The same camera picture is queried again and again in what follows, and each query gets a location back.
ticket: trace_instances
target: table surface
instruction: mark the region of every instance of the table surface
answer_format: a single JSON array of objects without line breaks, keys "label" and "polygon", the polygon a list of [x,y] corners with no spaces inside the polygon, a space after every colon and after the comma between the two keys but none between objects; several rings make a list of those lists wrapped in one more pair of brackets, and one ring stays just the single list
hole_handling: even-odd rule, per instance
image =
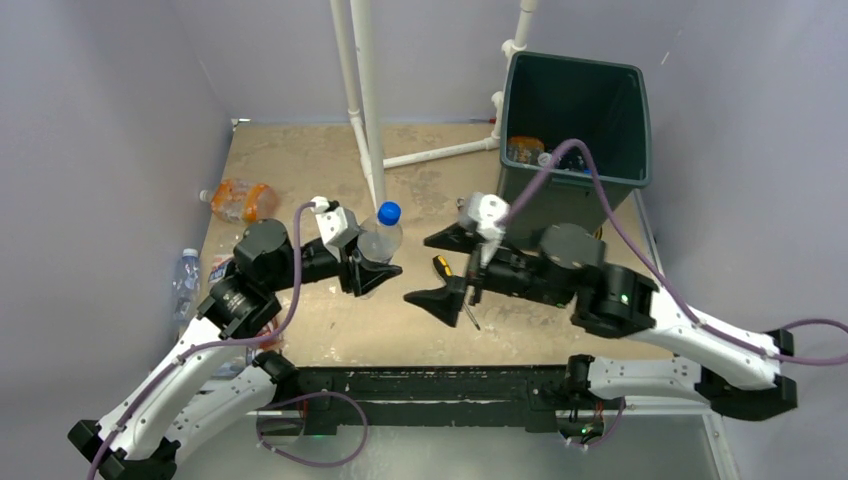
[{"label": "table surface", "polygon": [[[386,126],[383,141],[390,157],[478,140],[490,131],[487,124]],[[367,299],[342,293],[334,280],[304,285],[297,314],[283,334],[283,354],[302,366],[559,364],[579,353],[622,359],[669,356],[645,344],[585,334],[569,322],[571,306],[558,309],[487,292],[482,303],[472,307],[482,327],[477,331],[464,313],[452,329],[403,301],[406,292],[441,286],[430,261],[437,253],[455,269],[464,268],[464,255],[427,248],[422,241],[455,221],[457,197],[494,192],[498,172],[497,151],[387,170],[388,197],[403,209],[403,245],[393,262],[404,273]],[[271,185],[281,199],[276,218],[289,229],[294,209],[316,195],[338,200],[356,213],[358,221],[373,212],[356,141],[347,125],[242,124],[234,133],[224,169],[224,178],[232,177]],[[632,197],[616,214],[646,250]],[[311,214],[301,225],[302,243],[318,236]],[[221,239],[242,230],[212,218],[201,252],[204,294]],[[650,275],[609,222],[603,238],[608,262]],[[286,308],[291,291],[278,293],[278,298]]]}]

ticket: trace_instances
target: screwdriver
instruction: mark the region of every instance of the screwdriver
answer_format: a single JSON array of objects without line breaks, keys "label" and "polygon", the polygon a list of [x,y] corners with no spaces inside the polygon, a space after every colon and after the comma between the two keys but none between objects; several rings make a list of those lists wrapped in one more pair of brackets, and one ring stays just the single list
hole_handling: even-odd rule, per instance
[{"label": "screwdriver", "polygon": [[[447,281],[447,279],[453,275],[453,272],[450,269],[450,265],[448,265],[447,259],[445,259],[445,257],[441,255],[436,255],[435,257],[433,257],[433,267],[436,268],[436,273],[438,273],[439,276],[442,277],[445,281]],[[465,308],[465,313],[468,314],[468,318],[471,319],[471,323],[473,323],[474,326],[477,327],[477,330],[480,330],[480,324],[477,323],[477,318],[474,316],[473,313],[471,313],[471,308],[468,306],[468,304],[462,302],[462,307]]]}]

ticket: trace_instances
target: wall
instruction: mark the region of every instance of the wall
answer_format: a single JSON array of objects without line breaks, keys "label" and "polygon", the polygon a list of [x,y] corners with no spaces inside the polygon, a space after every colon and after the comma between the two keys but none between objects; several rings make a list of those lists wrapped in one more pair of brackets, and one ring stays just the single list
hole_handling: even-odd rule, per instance
[{"label": "wall", "polygon": [[65,435],[161,356],[229,120],[167,0],[2,2],[0,72],[0,477],[82,478]]},{"label": "wall", "polygon": [[[647,201],[664,266],[690,303],[768,330],[846,320],[848,4],[700,1],[656,74]],[[843,335],[797,331],[797,354]],[[800,408],[728,422],[743,478],[844,478],[848,367],[786,366]]]},{"label": "wall", "polygon": [[[174,0],[232,117],[346,120],[329,0]],[[519,0],[373,0],[380,111],[386,121],[494,115]],[[540,0],[530,49],[653,71],[694,0]]]}]

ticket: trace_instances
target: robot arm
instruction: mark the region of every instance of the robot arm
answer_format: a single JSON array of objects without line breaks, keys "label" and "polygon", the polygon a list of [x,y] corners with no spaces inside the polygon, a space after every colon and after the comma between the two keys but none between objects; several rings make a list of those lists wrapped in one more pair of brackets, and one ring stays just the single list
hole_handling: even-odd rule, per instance
[{"label": "robot arm", "polygon": [[[570,395],[687,398],[743,420],[764,420],[797,406],[795,382],[780,375],[777,360],[733,345],[690,322],[652,279],[606,263],[606,245],[583,228],[549,227],[536,255],[503,245],[498,221],[508,211],[504,205],[495,195],[471,195],[457,223],[424,240],[429,247],[469,254],[465,275],[449,277],[436,290],[408,293],[404,299],[451,327],[456,326],[469,287],[471,305],[486,290],[558,307],[574,300],[571,322],[588,333],[645,342],[676,355],[668,360],[624,362],[572,357]],[[793,353],[792,336],[785,330],[748,332],[695,312],[702,322],[766,352]]]},{"label": "robot arm", "polygon": [[[322,197],[313,203],[321,238],[301,249],[302,283],[335,276],[344,292],[360,296],[401,274],[398,266],[372,263],[358,255],[359,229],[352,212]],[[104,478],[170,478],[176,464],[205,440],[279,393],[286,372],[293,369],[285,368],[281,356],[268,352],[228,384],[191,402],[203,383],[245,347],[216,346],[185,359],[182,354],[196,345],[259,334],[282,309],[275,292],[294,283],[293,255],[288,232],[279,221],[261,220],[247,228],[224,278],[200,303],[197,317],[177,345],[115,409],[99,421],[82,420],[71,429],[69,439],[89,461],[115,433],[99,466]],[[118,427],[140,395],[144,399],[138,408]]]}]

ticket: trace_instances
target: black trash bin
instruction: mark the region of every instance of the black trash bin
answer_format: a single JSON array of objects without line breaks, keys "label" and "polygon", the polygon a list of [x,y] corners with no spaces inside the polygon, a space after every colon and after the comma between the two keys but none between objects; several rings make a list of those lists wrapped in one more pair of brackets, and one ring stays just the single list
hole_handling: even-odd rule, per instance
[{"label": "black trash bin", "polygon": [[[507,78],[501,129],[498,195],[515,201],[541,167],[507,157],[510,138],[533,137],[550,152],[563,140],[586,143],[610,204],[651,180],[651,127],[642,72],[629,65],[519,52]],[[538,245],[542,231],[574,223],[594,232],[604,223],[591,175],[572,149],[546,184],[507,228],[518,248]]]}]

